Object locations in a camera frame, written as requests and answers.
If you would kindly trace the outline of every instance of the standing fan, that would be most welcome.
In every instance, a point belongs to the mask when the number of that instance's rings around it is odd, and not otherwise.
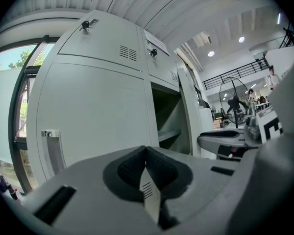
[[[235,124],[242,124],[246,121],[250,98],[246,86],[237,78],[227,77],[220,86],[220,102],[222,108],[229,114],[229,120]]]

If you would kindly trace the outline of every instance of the white shirt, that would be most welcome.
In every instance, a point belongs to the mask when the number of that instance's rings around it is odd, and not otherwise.
[[[280,78],[278,77],[278,75],[269,75],[268,76],[268,82],[269,82],[269,85],[277,85],[280,83]]]

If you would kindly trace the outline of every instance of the lock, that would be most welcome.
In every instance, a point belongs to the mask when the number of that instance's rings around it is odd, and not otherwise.
[[[152,49],[152,51],[150,52],[150,55],[152,55],[153,57],[155,57],[158,54],[156,49]]]
[[[84,21],[82,22],[82,27],[79,29],[79,31],[81,31],[83,29],[83,31],[88,31],[89,28],[89,21]]]

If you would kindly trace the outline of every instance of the balcony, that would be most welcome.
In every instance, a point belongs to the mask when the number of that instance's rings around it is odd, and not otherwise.
[[[294,46],[294,28],[291,25],[291,23],[289,23],[288,28],[283,28],[285,31],[285,36],[284,39],[280,45],[279,48],[285,48],[285,47],[292,47]]]
[[[213,78],[207,79],[203,81],[203,84],[206,88],[206,90],[211,89],[213,87],[220,86],[224,79],[228,77],[235,77],[237,79],[240,79],[242,77],[252,75],[254,73],[263,71],[265,69],[269,68],[269,64],[266,61],[265,57],[260,59],[259,61],[252,62],[250,64],[238,67],[236,69],[230,70],[228,72],[225,72],[219,76],[215,76]]]

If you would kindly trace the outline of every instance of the cabinet door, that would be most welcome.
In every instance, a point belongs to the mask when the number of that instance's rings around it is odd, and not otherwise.
[[[174,52],[169,50],[171,56],[165,54],[160,48],[156,47],[152,43],[148,42],[144,38],[145,52],[147,57],[147,65],[149,75],[157,77],[163,81],[166,81],[172,85],[178,86],[177,76],[177,63],[172,58],[175,55]],[[157,55],[152,56],[149,49],[156,49]]]
[[[144,81],[115,71],[52,64],[41,89],[37,139],[59,130],[65,164],[150,145]]]
[[[88,21],[88,31],[76,29],[59,54],[97,58],[141,71],[136,25],[102,12],[96,12]]]

